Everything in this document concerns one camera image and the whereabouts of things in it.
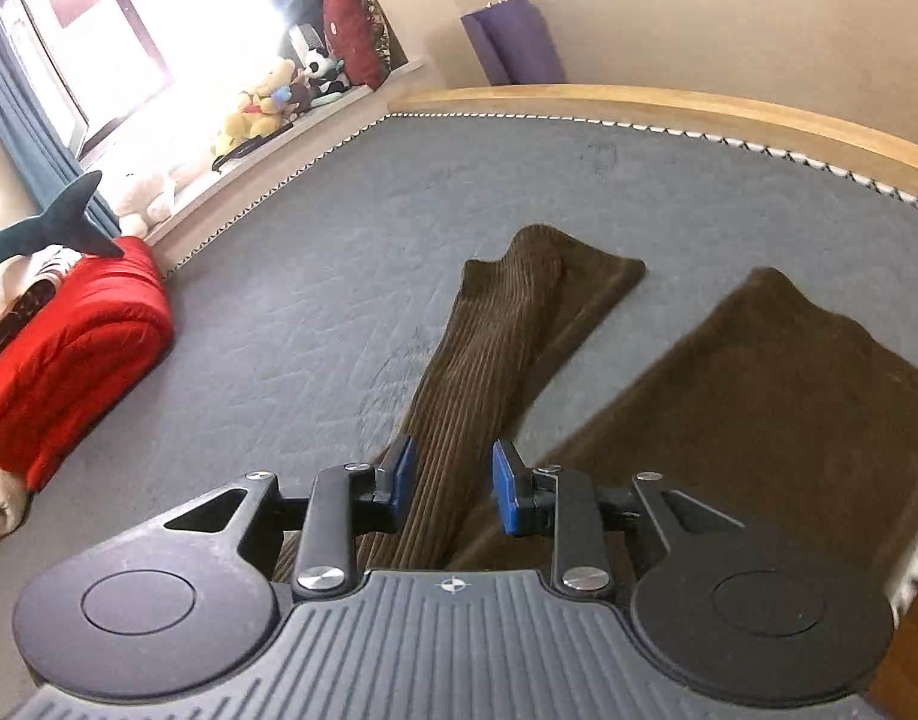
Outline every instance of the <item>white plush toy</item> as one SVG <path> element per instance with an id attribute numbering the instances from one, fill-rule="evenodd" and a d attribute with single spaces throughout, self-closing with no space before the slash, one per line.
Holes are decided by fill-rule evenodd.
<path id="1" fill-rule="evenodd" d="M 154 172 L 135 177 L 127 176 L 124 191 L 107 196 L 112 213 L 119 218 L 119 229 L 123 235 L 145 238 L 149 230 L 173 213 L 176 183 Z"/>
<path id="2" fill-rule="evenodd" d="M 312 107 L 339 100 L 352 87 L 349 76 L 343 73 L 345 60 L 335 56 L 324 56 L 318 50 L 309 50 L 302 57 L 302 74 L 312 90 Z"/>

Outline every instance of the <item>brown towel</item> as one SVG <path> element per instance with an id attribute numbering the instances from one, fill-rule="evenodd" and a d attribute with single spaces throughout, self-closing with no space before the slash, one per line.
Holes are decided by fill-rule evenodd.
<path id="1" fill-rule="evenodd" d="M 360 566 L 435 568 L 490 478 L 490 446 L 645 274 L 551 227 L 520 230 L 496 262 L 470 260 L 403 432 L 419 475 L 399 536 L 369 535 Z"/>
<path id="2" fill-rule="evenodd" d="M 756 269 L 551 463 L 623 487 L 662 471 L 886 584 L 918 533 L 918 370 Z M 449 567 L 547 568 L 550 555 L 546 539 L 506 538 L 483 496 Z"/>

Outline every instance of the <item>dark blue shark plush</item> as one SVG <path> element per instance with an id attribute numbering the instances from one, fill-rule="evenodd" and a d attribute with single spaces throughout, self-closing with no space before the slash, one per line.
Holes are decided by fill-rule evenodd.
<path id="1" fill-rule="evenodd" d="M 0 263 L 59 244 L 81 254 L 121 257 L 122 250 L 86 216 L 86 204 L 102 180 L 102 172 L 80 175 L 63 189 L 43 213 L 0 230 Z"/>

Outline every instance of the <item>gray mattress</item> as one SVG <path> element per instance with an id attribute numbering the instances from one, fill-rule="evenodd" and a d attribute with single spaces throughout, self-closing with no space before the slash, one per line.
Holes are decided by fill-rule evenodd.
<path id="1" fill-rule="evenodd" d="M 43 567 L 252 469 L 308 485 L 394 429 L 462 262 L 548 223 L 649 274 L 539 398 L 537 458 L 748 274 L 781 269 L 918 365 L 918 209 L 745 148 L 586 122 L 390 118 L 168 282 L 178 341 L 0 545 L 0 715 L 32 685 L 11 604 Z"/>

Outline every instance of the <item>crosshair logo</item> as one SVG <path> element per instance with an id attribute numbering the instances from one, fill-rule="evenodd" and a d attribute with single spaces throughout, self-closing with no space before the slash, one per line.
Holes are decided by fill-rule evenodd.
<path id="1" fill-rule="evenodd" d="M 469 586 L 469 583 L 459 579 L 459 577 L 449 577 L 448 579 L 440 581 L 439 586 L 447 593 L 457 593 L 461 590 L 465 590 Z"/>

